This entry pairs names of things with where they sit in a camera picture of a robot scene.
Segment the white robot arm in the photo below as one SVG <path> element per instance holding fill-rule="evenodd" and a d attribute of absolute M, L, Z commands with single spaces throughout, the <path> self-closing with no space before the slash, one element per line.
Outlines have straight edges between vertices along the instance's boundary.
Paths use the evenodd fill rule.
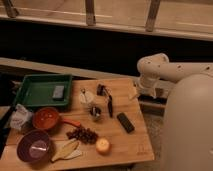
<path fill-rule="evenodd" d="M 170 81 L 164 112 L 160 171 L 213 171 L 213 62 L 171 62 L 164 53 L 141 58 L 137 86 L 156 95 Z"/>

